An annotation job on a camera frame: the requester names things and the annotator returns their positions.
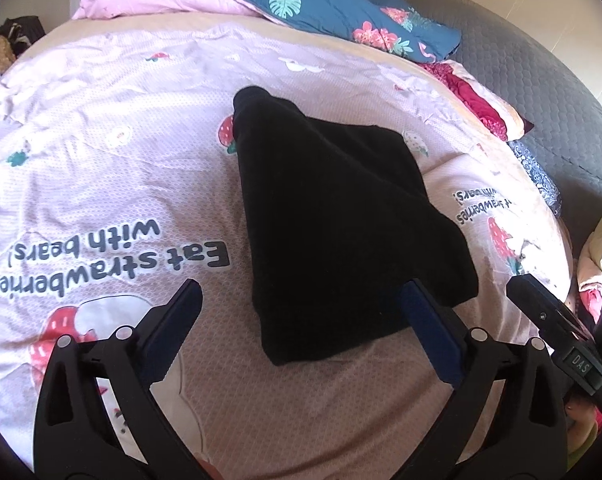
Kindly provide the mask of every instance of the black cloth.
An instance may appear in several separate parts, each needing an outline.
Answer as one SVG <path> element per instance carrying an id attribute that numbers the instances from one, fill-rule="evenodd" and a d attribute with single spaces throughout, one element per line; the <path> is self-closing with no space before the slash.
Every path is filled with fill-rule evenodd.
<path id="1" fill-rule="evenodd" d="M 397 295 L 413 278 L 445 306 L 477 295 L 465 237 L 430 204 L 398 133 L 308 118 L 258 87 L 234 97 L 233 133 L 252 300 L 275 365 L 407 327 Z"/>

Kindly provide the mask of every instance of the black bag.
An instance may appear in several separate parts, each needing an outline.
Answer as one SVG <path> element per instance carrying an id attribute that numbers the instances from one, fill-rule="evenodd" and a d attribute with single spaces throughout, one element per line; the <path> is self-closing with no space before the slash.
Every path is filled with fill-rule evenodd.
<path id="1" fill-rule="evenodd" d="M 0 27 L 0 34 L 7 38 L 16 57 L 23 54 L 46 32 L 37 16 L 21 16 L 15 20 L 5 20 Z"/>

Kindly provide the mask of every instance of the strawberry print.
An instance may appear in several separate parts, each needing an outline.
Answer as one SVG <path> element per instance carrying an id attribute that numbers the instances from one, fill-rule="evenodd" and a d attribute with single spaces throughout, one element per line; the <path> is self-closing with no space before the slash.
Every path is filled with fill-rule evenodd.
<path id="1" fill-rule="evenodd" d="M 43 375 L 46 373 L 47 362 L 56 344 L 56 340 L 62 335 L 71 335 L 79 343 L 96 341 L 97 335 L 94 330 L 80 334 L 74 326 L 76 318 L 76 306 L 62 306 L 56 309 L 47 319 L 46 327 L 41 333 L 38 341 L 30 345 L 30 364 L 32 366 L 32 380 L 36 389 L 40 389 Z"/>
<path id="2" fill-rule="evenodd" d="M 490 236 L 492 237 L 492 243 L 494 248 L 497 250 L 498 256 L 503 258 L 510 267 L 512 273 L 516 276 L 523 273 L 523 267 L 520 259 L 516 257 L 516 254 L 507 244 L 507 240 L 512 238 L 512 235 L 507 231 L 501 229 L 494 217 L 488 218 L 488 228 L 490 229 Z"/>
<path id="3" fill-rule="evenodd" d="M 233 126 L 234 116 L 230 115 L 223 120 L 219 127 L 219 142 L 227 148 L 227 152 L 230 155 L 236 153 L 236 142 L 234 141 L 234 135 L 232 134 Z"/>

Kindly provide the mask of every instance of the blue gripper pad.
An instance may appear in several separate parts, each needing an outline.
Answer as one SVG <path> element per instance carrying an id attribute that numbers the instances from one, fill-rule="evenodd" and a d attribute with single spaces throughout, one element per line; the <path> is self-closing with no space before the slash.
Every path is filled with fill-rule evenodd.
<path id="1" fill-rule="evenodd" d="M 439 306 L 419 280 L 402 286 L 399 304 L 438 378 L 457 389 L 465 378 L 463 321 L 451 308 Z"/>

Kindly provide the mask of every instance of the gray quilted blanket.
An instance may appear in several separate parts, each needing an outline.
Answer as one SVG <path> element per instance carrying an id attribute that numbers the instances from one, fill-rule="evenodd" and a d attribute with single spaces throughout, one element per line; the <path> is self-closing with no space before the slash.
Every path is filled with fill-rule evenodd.
<path id="1" fill-rule="evenodd" d="M 470 0 L 406 1 L 461 29 L 450 57 L 535 124 L 522 140 L 561 191 L 577 254 L 602 215 L 602 106 L 556 56 L 490 10 Z"/>

